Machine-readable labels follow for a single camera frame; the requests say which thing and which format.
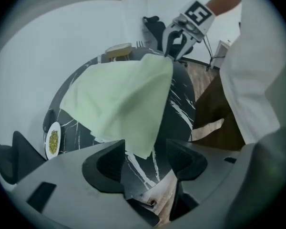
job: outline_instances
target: light green cloth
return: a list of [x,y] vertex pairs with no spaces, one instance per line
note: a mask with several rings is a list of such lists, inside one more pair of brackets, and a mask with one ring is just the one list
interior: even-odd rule
[[71,85],[60,108],[104,140],[125,139],[126,151],[146,159],[156,141],[173,63],[146,54],[141,61],[93,65]]

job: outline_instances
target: white plate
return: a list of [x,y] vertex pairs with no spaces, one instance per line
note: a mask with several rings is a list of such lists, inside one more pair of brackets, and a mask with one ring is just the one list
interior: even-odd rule
[[[49,148],[50,136],[52,134],[52,131],[57,131],[57,135],[58,135],[58,143],[57,143],[57,149],[56,149],[55,154],[52,154],[50,152],[50,148]],[[58,122],[54,122],[51,125],[51,127],[49,128],[47,138],[46,138],[46,147],[45,148],[46,148],[46,156],[48,159],[52,159],[58,155],[60,144],[61,144],[61,126],[59,125]]]

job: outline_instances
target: round table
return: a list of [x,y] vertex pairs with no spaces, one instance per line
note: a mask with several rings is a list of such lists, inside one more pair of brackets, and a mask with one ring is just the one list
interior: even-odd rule
[[[117,57],[113,61],[139,61],[147,54],[163,55],[148,48],[133,48],[129,57]],[[61,125],[61,146],[59,154],[99,144],[100,140],[90,134],[65,111],[59,108],[62,98],[72,83],[91,65],[110,62],[105,54],[100,55],[77,69],[60,87],[49,109]],[[159,183],[171,170],[165,155],[166,139],[188,141],[195,117],[195,96],[192,82],[186,69],[174,62],[173,79],[164,109],[158,137],[152,154],[145,160],[137,156],[125,155],[121,183],[125,188],[125,198],[134,198]]]

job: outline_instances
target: food on plate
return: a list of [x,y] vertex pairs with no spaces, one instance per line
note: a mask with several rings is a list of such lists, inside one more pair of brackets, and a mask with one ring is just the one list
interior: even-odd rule
[[57,131],[52,131],[49,139],[49,150],[51,154],[55,154],[58,145],[58,134]]

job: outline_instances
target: chair backrest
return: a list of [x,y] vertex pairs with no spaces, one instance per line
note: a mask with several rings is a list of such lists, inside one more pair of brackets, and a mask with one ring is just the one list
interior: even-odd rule
[[0,144],[0,174],[9,184],[17,182],[18,152],[8,145]]
[[154,38],[157,40],[157,50],[163,51],[162,49],[162,36],[165,30],[165,24],[162,21],[150,21],[146,20],[144,23],[146,28],[151,32]]
[[17,182],[46,161],[18,131],[13,134],[12,148],[18,152]]

